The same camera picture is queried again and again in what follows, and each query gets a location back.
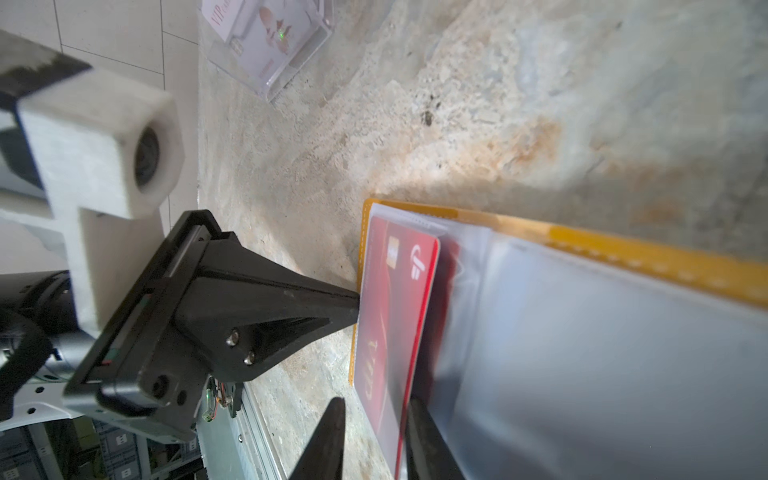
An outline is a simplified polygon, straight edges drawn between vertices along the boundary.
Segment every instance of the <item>stone countertop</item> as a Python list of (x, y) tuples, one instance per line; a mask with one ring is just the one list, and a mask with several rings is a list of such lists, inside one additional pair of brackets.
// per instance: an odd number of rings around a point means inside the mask
[[(205, 61), (199, 205), (354, 288), (371, 196), (768, 260), (768, 8), (718, 0), (339, 0), (268, 104)], [(351, 329), (250, 384), (291, 472), (328, 401), (344, 478), (388, 471), (347, 383)]]

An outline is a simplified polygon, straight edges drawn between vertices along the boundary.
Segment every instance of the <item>round hole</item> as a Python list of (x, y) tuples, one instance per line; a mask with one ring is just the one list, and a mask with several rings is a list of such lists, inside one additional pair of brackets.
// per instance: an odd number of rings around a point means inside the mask
[(143, 187), (152, 180), (160, 162), (160, 141), (154, 130), (147, 127), (141, 133), (139, 144), (134, 155), (134, 176), (136, 185)]
[(152, 384), (152, 396), (156, 399), (162, 399), (168, 391), (168, 377), (160, 375)]

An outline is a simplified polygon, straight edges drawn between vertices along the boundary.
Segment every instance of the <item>clear acrylic box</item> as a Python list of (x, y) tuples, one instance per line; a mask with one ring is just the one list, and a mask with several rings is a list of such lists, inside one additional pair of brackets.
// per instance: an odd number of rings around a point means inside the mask
[(271, 101), (333, 31), (333, 0), (243, 0), (208, 60)]

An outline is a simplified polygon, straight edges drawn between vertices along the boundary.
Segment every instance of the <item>metal screw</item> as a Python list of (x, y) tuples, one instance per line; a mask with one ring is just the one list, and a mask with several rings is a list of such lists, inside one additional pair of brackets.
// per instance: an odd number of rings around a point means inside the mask
[(239, 341), (240, 341), (240, 332), (238, 332), (237, 329), (232, 329), (232, 332), (227, 337), (227, 345), (235, 346)]

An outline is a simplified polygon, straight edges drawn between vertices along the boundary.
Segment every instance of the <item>tile floor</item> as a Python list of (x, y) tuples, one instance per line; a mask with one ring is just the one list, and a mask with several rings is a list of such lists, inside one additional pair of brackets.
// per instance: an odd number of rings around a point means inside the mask
[(0, 0), (0, 28), (173, 94), (187, 161), (166, 231), (197, 208), (197, 0)]

